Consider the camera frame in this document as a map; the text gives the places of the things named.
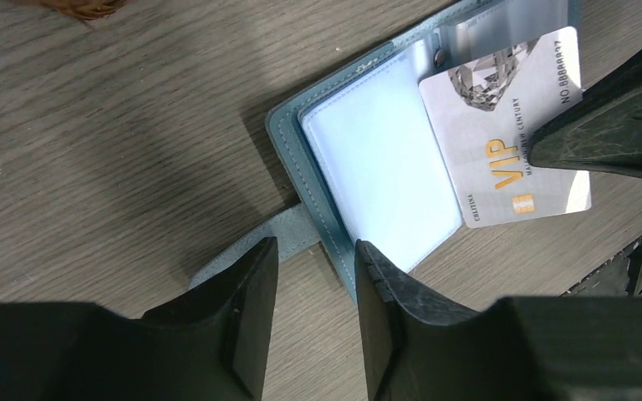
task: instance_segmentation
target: card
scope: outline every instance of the card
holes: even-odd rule
[[[574,28],[449,69],[420,91],[469,227],[591,206],[589,173],[526,157],[531,133],[582,99]]]

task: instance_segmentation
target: wallet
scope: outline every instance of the wallet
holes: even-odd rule
[[[262,234],[282,233],[282,261],[299,243],[320,240],[354,301],[356,241],[371,241],[411,271],[463,222],[419,82],[515,43],[578,29],[579,14],[579,0],[462,0],[284,101],[266,126],[302,205],[217,261],[239,257]],[[191,286],[224,268],[206,266]]]

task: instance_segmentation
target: wood grain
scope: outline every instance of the wood grain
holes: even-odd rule
[[[297,202],[263,128],[284,96],[447,1],[147,0],[97,30],[0,3],[0,301],[128,317]],[[583,82],[642,47],[642,1],[584,0]],[[462,230],[416,270],[472,307],[559,293],[642,232],[642,180],[591,211]],[[265,399],[365,399],[357,316],[318,247],[281,266]]]

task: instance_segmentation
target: diamond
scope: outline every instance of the diamond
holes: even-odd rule
[[[450,69],[449,80],[467,105],[493,111],[537,43],[520,43]]]

